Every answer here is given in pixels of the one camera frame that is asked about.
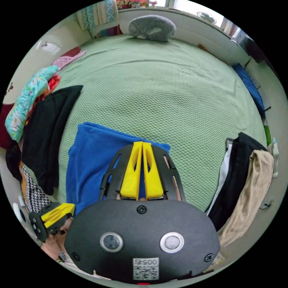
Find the red cloth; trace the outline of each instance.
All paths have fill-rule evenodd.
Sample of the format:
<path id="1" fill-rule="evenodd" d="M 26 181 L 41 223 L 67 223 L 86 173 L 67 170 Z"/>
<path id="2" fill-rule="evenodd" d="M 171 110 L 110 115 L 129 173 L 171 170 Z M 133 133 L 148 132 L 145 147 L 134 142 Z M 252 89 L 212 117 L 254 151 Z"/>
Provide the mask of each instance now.
<path id="1" fill-rule="evenodd" d="M 8 149 L 8 147 L 12 144 L 12 139 L 9 136 L 6 127 L 5 120 L 10 110 L 13 108 L 13 104 L 2 104 L 1 112 L 0 112 L 0 147 L 4 149 Z"/>
<path id="2" fill-rule="evenodd" d="M 80 53 L 80 50 L 81 50 L 81 48 L 80 48 L 79 46 L 77 46 L 77 47 L 69 50 L 68 52 L 64 53 L 64 54 L 63 54 L 62 56 L 60 56 L 60 57 L 63 57 L 63 56 L 74 57 L 74 56 L 76 56 L 77 54 Z"/>
<path id="3" fill-rule="evenodd" d="M 54 89 L 58 86 L 59 82 L 60 82 L 61 77 L 58 75 L 53 76 L 49 81 L 48 81 L 48 86 L 49 86 L 49 91 L 46 93 L 41 94 L 40 96 L 38 96 L 35 101 L 34 104 L 32 106 L 32 109 L 28 112 L 27 115 L 27 120 L 25 122 L 25 126 L 28 124 L 29 122 L 29 118 L 32 114 L 32 112 L 34 111 L 36 105 L 38 102 L 44 100 L 46 98 L 47 95 L 49 95 L 50 93 L 52 93 L 54 91 Z"/>

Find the green bedspread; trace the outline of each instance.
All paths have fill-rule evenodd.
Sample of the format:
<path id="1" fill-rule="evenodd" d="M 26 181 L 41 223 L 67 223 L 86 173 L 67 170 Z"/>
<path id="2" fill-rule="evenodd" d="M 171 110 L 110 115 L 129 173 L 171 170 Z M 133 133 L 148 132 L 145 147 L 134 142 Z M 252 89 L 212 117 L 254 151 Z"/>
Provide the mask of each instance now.
<path id="1" fill-rule="evenodd" d="M 226 138 L 244 132 L 266 145 L 250 93 L 213 55 L 177 40 L 126 35 L 93 39 L 83 50 L 57 87 L 84 86 L 63 134 L 55 200 L 66 201 L 68 150 L 85 121 L 170 144 L 187 201 L 203 211 L 218 185 Z"/>

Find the screw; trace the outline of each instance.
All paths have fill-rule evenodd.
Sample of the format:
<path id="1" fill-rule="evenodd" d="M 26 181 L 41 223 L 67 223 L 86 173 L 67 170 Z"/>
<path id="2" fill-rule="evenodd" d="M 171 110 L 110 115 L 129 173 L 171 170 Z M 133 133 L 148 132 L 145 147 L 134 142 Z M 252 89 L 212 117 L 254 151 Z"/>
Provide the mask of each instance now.
<path id="1" fill-rule="evenodd" d="M 73 256 L 74 260 L 80 261 L 80 256 L 77 253 L 72 252 L 72 256 Z"/>
<path id="2" fill-rule="evenodd" d="M 144 213 L 146 213 L 146 211 L 147 211 L 147 208 L 144 205 L 140 205 L 137 207 L 137 212 L 139 214 L 144 214 Z"/>
<path id="3" fill-rule="evenodd" d="M 210 253 L 208 254 L 205 258 L 204 258 L 204 261 L 205 262 L 210 262 L 212 260 L 212 257 L 214 256 L 214 254 Z"/>

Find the pink cloth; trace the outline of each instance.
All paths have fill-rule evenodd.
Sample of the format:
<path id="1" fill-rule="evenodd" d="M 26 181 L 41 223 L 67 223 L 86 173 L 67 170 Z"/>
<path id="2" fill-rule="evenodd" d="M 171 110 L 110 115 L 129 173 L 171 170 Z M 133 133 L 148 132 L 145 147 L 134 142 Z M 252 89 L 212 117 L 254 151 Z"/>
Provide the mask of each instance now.
<path id="1" fill-rule="evenodd" d="M 64 68 L 66 65 L 68 65 L 69 63 L 75 61 L 76 59 L 82 57 L 87 51 L 83 51 L 80 52 L 79 54 L 75 55 L 74 57 L 70 57 L 70 56 L 62 56 L 59 57 L 56 61 L 54 61 L 53 65 L 57 65 L 59 71 Z"/>

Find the white cloth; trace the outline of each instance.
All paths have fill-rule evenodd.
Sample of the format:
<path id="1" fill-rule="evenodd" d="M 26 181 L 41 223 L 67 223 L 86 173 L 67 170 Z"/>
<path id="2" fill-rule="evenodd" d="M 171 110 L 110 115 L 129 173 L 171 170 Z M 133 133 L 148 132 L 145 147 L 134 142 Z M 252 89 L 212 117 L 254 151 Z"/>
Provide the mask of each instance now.
<path id="1" fill-rule="evenodd" d="M 213 207 L 213 205 L 214 205 L 214 203 L 215 203 L 215 201 L 216 201 L 216 199 L 217 199 L 217 197 L 218 197 L 218 195 L 219 195 L 219 193 L 220 193 L 220 191 L 224 185 L 224 182 L 227 178 L 228 171 L 229 171 L 229 161 L 230 161 L 230 156 L 231 156 L 231 150 L 232 150 L 232 144 L 229 144 L 228 149 L 226 151 L 226 154 L 224 156 L 223 162 L 220 166 L 218 187 L 217 187 L 216 193 L 213 197 L 213 200 L 211 202 L 211 205 L 210 205 L 210 207 L 206 213 L 207 215 L 209 215 L 209 213 L 210 213 L 210 211 L 211 211 L 211 209 L 212 209 L 212 207 Z"/>

